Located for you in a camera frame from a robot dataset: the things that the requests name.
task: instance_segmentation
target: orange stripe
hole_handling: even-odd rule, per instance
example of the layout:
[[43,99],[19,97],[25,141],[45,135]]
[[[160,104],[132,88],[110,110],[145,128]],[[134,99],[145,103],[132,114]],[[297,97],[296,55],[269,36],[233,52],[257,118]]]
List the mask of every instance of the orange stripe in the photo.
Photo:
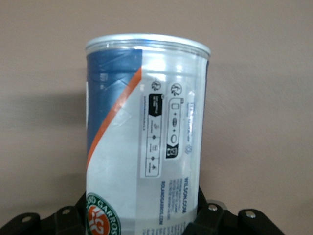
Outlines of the orange stripe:
[[104,119],[103,123],[101,124],[101,126],[100,126],[100,128],[99,128],[99,130],[98,130],[98,132],[96,134],[96,136],[93,139],[93,142],[91,144],[91,147],[90,147],[90,150],[89,150],[89,153],[88,153],[87,168],[88,168],[89,162],[91,160],[92,154],[93,154],[96,146],[98,145],[101,137],[103,136],[103,134],[107,130],[109,124],[111,123],[111,121],[113,120],[113,118],[115,117],[117,112],[122,108],[122,106],[124,105],[124,103],[126,102],[128,97],[131,95],[133,90],[139,84],[140,80],[141,80],[141,68],[139,68],[137,70],[137,72],[134,74],[134,76],[130,80],[128,86],[124,89],[124,91],[122,92],[122,94],[117,99],[117,101],[115,102],[115,104],[113,105],[111,110],[109,111],[108,115]]

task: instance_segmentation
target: blue label stripe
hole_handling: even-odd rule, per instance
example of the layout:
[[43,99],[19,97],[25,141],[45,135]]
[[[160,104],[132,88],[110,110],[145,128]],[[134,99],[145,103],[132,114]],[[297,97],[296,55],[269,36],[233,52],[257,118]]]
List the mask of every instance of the blue label stripe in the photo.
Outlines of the blue label stripe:
[[142,50],[111,49],[87,56],[87,152],[107,114],[142,64]]

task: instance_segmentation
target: roland garros logo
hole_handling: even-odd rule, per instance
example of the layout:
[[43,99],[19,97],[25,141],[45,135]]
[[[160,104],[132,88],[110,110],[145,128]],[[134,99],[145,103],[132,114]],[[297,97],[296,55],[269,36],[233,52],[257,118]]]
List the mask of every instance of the roland garros logo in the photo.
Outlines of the roland garros logo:
[[120,235],[121,225],[113,208],[95,194],[87,196],[87,231],[89,235]]

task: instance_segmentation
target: can rim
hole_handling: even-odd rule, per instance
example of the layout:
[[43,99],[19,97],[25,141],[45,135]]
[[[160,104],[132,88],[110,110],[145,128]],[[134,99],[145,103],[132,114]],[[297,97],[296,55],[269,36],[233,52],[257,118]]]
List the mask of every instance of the can rim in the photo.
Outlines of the can rim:
[[211,56],[211,49],[202,43],[199,43],[190,39],[186,39],[186,38],[177,37],[177,36],[152,34],[152,33],[112,34],[112,35],[97,37],[87,42],[86,51],[87,53],[89,53],[90,49],[92,49],[93,46],[100,44],[100,43],[105,43],[109,41],[121,41],[121,40],[148,40],[148,41],[157,41],[157,42],[178,43],[181,45],[191,46],[191,47],[195,47],[197,49],[203,50],[209,55],[209,57]]

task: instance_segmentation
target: tennis ball can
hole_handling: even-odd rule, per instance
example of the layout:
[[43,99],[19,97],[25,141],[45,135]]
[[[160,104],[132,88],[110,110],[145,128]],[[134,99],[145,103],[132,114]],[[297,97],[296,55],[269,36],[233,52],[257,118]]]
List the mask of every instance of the tennis ball can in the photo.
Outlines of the tennis ball can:
[[181,235],[197,215],[210,49],[117,34],[86,52],[86,235]]

